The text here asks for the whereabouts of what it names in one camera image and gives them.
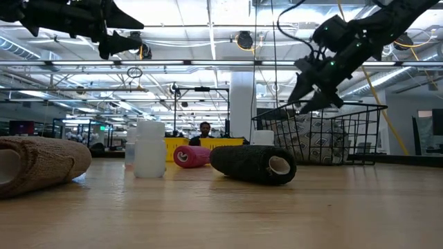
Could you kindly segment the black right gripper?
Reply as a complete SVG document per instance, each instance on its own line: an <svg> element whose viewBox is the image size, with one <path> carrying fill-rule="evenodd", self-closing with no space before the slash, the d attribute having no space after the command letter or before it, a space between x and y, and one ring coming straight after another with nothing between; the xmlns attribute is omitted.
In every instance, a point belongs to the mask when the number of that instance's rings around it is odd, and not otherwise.
<svg viewBox="0 0 443 249"><path fill-rule="evenodd" d="M331 105L342 107L344 101L336 94L337 86L364 63L364 45L351 44L337 52L333 57L319 60L304 57L294 62L301 71L288 102L295 102L308 93L314 96L300 110L300 114L318 111Z"/></svg>

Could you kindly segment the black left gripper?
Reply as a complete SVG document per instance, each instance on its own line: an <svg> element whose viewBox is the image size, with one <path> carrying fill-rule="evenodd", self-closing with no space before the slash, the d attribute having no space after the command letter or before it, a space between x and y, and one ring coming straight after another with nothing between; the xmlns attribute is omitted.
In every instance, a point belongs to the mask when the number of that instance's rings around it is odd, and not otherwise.
<svg viewBox="0 0 443 249"><path fill-rule="evenodd" d="M21 8L24 15L19 20L32 35L38 36L40 28L56 30L75 38L78 35L99 42L101 59L126 50L138 49L142 42L120 36L116 31L107 35L109 28L141 30L144 24L123 12L113 0L97 1L46 1L31 0Z"/></svg>

